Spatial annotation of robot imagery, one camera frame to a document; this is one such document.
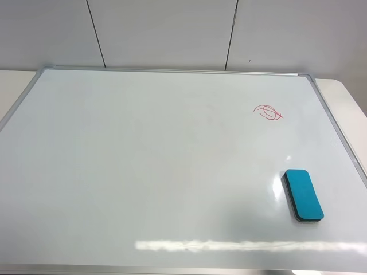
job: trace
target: red marker drawing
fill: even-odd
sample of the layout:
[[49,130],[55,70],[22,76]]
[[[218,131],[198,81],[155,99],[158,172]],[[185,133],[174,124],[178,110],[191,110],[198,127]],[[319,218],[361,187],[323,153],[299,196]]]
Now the red marker drawing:
[[259,105],[253,111],[259,111],[260,115],[265,117],[267,120],[278,120],[283,118],[280,113],[269,105]]

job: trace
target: white board surface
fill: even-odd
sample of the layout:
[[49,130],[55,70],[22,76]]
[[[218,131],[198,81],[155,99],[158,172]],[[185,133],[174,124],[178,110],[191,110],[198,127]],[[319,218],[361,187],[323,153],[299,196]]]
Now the white board surface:
[[304,77],[46,70],[0,132],[0,264],[367,272],[366,210]]

